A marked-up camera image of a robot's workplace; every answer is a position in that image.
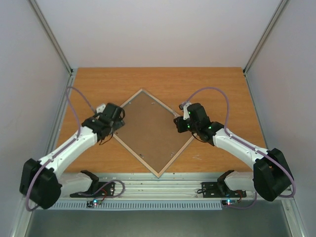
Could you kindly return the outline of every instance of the wire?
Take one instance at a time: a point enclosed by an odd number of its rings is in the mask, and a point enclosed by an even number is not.
[[[125,118],[125,110],[123,108],[122,108],[122,113],[123,113],[123,115],[122,115],[122,119],[120,121],[122,121]]]
[[[222,205],[222,206],[233,208],[233,209],[239,209],[239,210],[249,209],[255,205],[255,203],[257,202],[257,197],[258,197],[258,194],[257,192],[255,192],[255,199],[253,200],[252,204],[250,204],[249,206],[232,206],[232,205]]]
[[[101,140],[99,145],[103,145],[103,144],[107,143],[108,141],[110,141],[112,139],[112,137],[113,137],[113,133],[112,133],[111,137],[108,140],[106,140],[105,142],[102,143],[103,140]]]
[[[105,183],[105,184],[102,185],[97,191],[95,191],[93,194],[85,194],[85,193],[83,193],[83,192],[79,192],[79,193],[77,193],[77,194],[82,195],[82,196],[85,196],[85,197],[90,197],[90,196],[93,196],[93,195],[97,194],[97,193],[100,192],[100,190],[102,190],[105,186],[107,186],[108,184],[113,183],[113,182],[118,182],[118,183],[120,183],[120,184],[122,185],[122,191],[121,191],[119,194],[117,194],[117,195],[108,196],[108,198],[117,198],[117,197],[121,196],[121,195],[125,192],[125,184],[124,184],[121,180],[117,180],[117,179],[111,180],[111,181]]]
[[[102,200],[101,200],[101,203],[102,203],[108,193],[107,193],[107,191],[105,191],[104,189],[101,189],[101,190],[104,192],[103,198],[102,198]]]
[[[202,189],[197,190],[197,194],[204,194],[206,193],[206,191],[207,191],[206,188],[202,188]]]
[[[204,141],[198,139],[197,137],[195,137],[195,136],[194,136],[194,133],[192,133],[192,136],[193,136],[195,139],[197,139],[199,142],[207,143],[207,142],[204,142]]]
[[[32,192],[32,189],[33,189],[33,186],[34,186],[34,183],[36,181],[36,179],[38,178],[38,176],[40,175],[40,173],[45,169],[45,167],[52,162],[52,160],[54,160],[60,153],[62,153],[65,149],[67,149],[71,144],[73,144],[80,136],[80,133],[81,133],[81,124],[80,124],[80,120],[78,118],[78,115],[73,107],[73,105],[71,104],[70,102],[70,99],[69,99],[69,90],[70,89],[73,89],[75,90],[76,92],[78,92],[82,98],[86,101],[86,103],[88,104],[88,106],[91,108],[91,110],[93,111],[93,113],[95,113],[95,110],[94,108],[92,107],[92,105],[90,104],[90,102],[88,101],[88,99],[82,94],[81,91],[79,91],[77,88],[73,87],[73,86],[67,86],[66,87],[66,90],[65,90],[65,96],[66,96],[66,99],[67,99],[67,102],[68,102],[68,105],[69,107],[71,108],[74,116],[75,116],[75,119],[76,119],[76,122],[77,122],[77,126],[78,126],[78,131],[77,131],[77,138],[74,138],[73,140],[71,140],[68,144],[66,144],[65,146],[63,146],[58,152],[56,152],[51,159],[49,159],[48,161],[46,161],[40,168],[39,170],[36,172],[36,174],[34,175],[33,179],[31,180],[31,183],[29,185],[29,188],[28,188],[28,191],[26,193],[26,198],[25,198],[25,208],[28,210],[28,211],[34,211],[35,209],[37,209],[39,206],[36,205],[35,207],[33,208],[30,208],[30,196],[31,196],[31,192]]]
[[[239,198],[239,200],[237,201],[238,203],[240,203],[241,200],[242,200],[242,194],[241,194],[241,192],[240,192],[239,190],[236,190],[236,192],[240,195],[240,198]]]
[[[225,124],[224,124],[224,131],[225,133],[230,136],[231,139],[234,139],[235,141],[239,142],[240,144],[248,147],[249,149],[253,150],[254,152],[257,152],[258,154],[264,156],[265,158],[267,158],[270,162],[272,162],[273,164],[275,164],[278,168],[280,168],[284,174],[288,177],[288,179],[290,180],[291,184],[292,184],[292,193],[289,194],[289,195],[279,195],[279,197],[281,198],[292,198],[294,197],[295,193],[296,193],[296,184],[294,182],[294,179],[292,178],[292,176],[290,175],[290,173],[282,166],[280,165],[278,162],[276,162],[274,159],[272,159],[270,156],[268,156],[267,154],[263,153],[262,151],[260,150],[257,150],[255,147],[247,144],[246,142],[240,140],[239,138],[237,137],[234,137],[233,134],[228,131],[227,129],[227,123],[228,123],[228,118],[229,118],[229,113],[230,113],[230,104],[229,104],[229,100],[228,100],[228,97],[227,95],[219,88],[216,88],[216,87],[212,87],[212,86],[207,86],[207,87],[203,87],[199,90],[197,90],[196,92],[194,92],[188,99],[187,101],[183,102],[182,103],[182,106],[184,106],[187,102],[189,102],[189,100],[191,100],[193,98],[193,96],[195,96],[196,94],[198,94],[200,91],[203,91],[203,90],[207,90],[207,89],[211,89],[211,90],[217,90],[218,92],[220,92],[224,97],[225,97],[225,100],[226,100],[226,104],[227,104],[227,112],[226,112],[226,118],[225,118]]]

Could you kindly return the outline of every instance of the black bracket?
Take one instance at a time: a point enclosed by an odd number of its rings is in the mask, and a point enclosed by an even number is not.
[[[245,198],[247,196],[245,191],[238,190],[241,193],[241,197]],[[240,194],[237,191],[228,191],[226,195],[222,195],[222,192],[217,186],[217,182],[203,182],[200,190],[197,191],[198,194],[203,194],[203,198],[239,198]]]
[[[99,182],[99,177],[91,173],[90,171],[83,170],[81,171],[81,173],[88,175],[92,180],[90,188],[86,192],[82,192],[84,194],[91,195],[107,183],[107,182]],[[115,191],[115,183],[111,182],[107,184],[106,186],[104,186],[102,189],[107,192],[106,194],[107,197],[112,197]],[[101,198],[104,196],[104,191],[100,190],[99,192],[91,196],[85,196],[79,193],[74,193],[74,194],[70,194],[70,197],[71,198]]]
[[[99,182],[98,186],[97,186],[97,190],[102,187],[102,185],[105,185],[106,182]],[[103,190],[105,190],[107,192],[107,197],[112,197],[114,195],[114,191],[115,191],[115,183],[109,183],[108,185],[106,185],[105,187],[103,187]],[[92,194],[91,192],[87,191],[87,192],[83,192],[84,194]],[[84,196],[84,195],[80,195],[78,193],[74,193],[74,194],[70,194],[71,198],[101,198],[103,197],[104,192],[102,190],[100,190],[99,192],[97,192],[95,195],[92,196]]]

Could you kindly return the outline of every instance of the wooden table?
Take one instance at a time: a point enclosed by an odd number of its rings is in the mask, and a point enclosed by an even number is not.
[[[143,88],[179,114],[178,105],[193,92],[205,86],[218,87],[230,100],[228,128],[249,142],[264,147],[241,68],[79,68],[74,86],[94,107],[107,102],[121,105]],[[81,121],[91,116],[90,108],[75,91],[70,99]],[[219,92],[200,92],[191,102],[201,103],[212,121],[224,123],[226,102]],[[76,130],[74,115],[68,107],[58,144],[62,144]],[[103,146],[89,148],[67,171],[79,172],[84,169],[91,172],[149,172],[114,138]],[[250,170],[226,151],[194,140],[166,172],[224,172],[229,169]]]

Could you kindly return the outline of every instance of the purple cable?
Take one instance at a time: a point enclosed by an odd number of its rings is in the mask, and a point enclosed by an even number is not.
[[[195,96],[197,93],[199,93],[200,91],[203,91],[203,90],[207,90],[207,89],[211,89],[211,90],[217,90],[219,91],[224,97],[225,97],[225,100],[226,100],[226,104],[227,104],[227,112],[226,112],[226,118],[225,118],[225,124],[224,124],[224,131],[225,133],[230,136],[231,139],[234,139],[235,141],[241,143],[242,145],[248,147],[249,149],[253,150],[254,152],[257,152],[259,153],[260,155],[264,156],[265,158],[267,158],[269,161],[271,161],[273,164],[275,164],[278,168],[280,168],[284,174],[288,177],[288,179],[290,180],[291,184],[292,184],[292,193],[290,195],[279,195],[279,197],[281,198],[292,198],[294,197],[295,193],[296,193],[296,184],[294,182],[294,179],[292,178],[292,176],[290,175],[289,172],[287,172],[287,170],[282,166],[280,165],[279,163],[277,163],[274,159],[272,159],[271,157],[269,157],[267,154],[264,154],[263,152],[261,151],[256,151],[256,148],[252,147],[251,145],[245,143],[244,141],[238,139],[237,137],[234,137],[232,135],[232,133],[229,133],[229,131],[227,130],[227,123],[228,123],[228,118],[229,118],[229,112],[230,112],[230,104],[229,104],[229,100],[228,100],[228,97],[227,95],[219,88],[216,88],[216,87],[212,87],[212,86],[207,86],[207,87],[204,87],[204,88],[201,88],[199,90],[197,90],[196,92],[194,92],[188,99],[187,101],[185,101],[184,103],[182,103],[182,106],[185,105],[185,103],[189,102],[189,100],[192,99],[193,96]]]
[[[110,184],[110,183],[112,183],[112,182],[118,182],[118,183],[122,184],[122,191],[121,191],[119,194],[117,194],[117,195],[110,196],[110,197],[107,197],[107,198],[117,198],[117,197],[121,196],[121,195],[125,192],[125,184],[124,184],[121,180],[117,180],[117,179],[111,180],[111,181],[105,183],[105,184],[102,185],[97,191],[95,191],[93,194],[85,194],[85,193],[83,193],[83,192],[80,192],[80,193],[78,193],[78,194],[80,194],[80,195],[82,195],[82,196],[85,196],[85,197],[93,196],[93,195],[97,194],[98,192],[100,192],[105,186],[107,186],[108,184]]]
[[[83,99],[86,101],[86,103],[89,105],[89,107],[91,108],[91,110],[93,111],[93,113],[95,112],[94,108],[92,107],[92,105],[90,104],[90,102],[87,100],[87,98],[82,94],[81,91],[79,91],[77,88],[74,88],[73,86],[68,86],[66,88],[66,91],[65,91],[65,96],[66,96],[66,99],[67,99],[67,102],[75,116],[75,119],[77,121],[77,126],[78,126],[78,132],[77,132],[77,138],[74,138],[73,140],[71,140],[68,144],[66,144],[65,146],[63,146],[58,152],[56,152],[53,156],[52,156],[52,159],[55,159],[59,154],[61,154],[64,150],[66,150],[71,144],[73,144],[80,136],[80,133],[81,133],[81,124],[80,124],[80,121],[79,121],[79,118],[78,118],[78,115],[73,107],[73,105],[71,104],[70,102],[70,99],[69,99],[69,90],[70,89],[73,89],[75,90],[76,92],[78,92],[82,97]],[[36,181],[36,179],[38,178],[38,176],[40,175],[40,173],[44,170],[44,168],[51,162],[51,160],[48,160],[46,161],[40,168],[39,170],[36,172],[36,174],[34,175],[30,185],[29,185],[29,188],[28,188],[28,191],[26,193],[26,199],[25,199],[25,207],[28,211],[34,211],[36,208],[38,208],[38,205],[35,206],[34,208],[30,208],[29,206],[29,201],[30,201],[30,195],[31,195],[31,191],[32,191],[32,188],[34,186],[34,183]]]

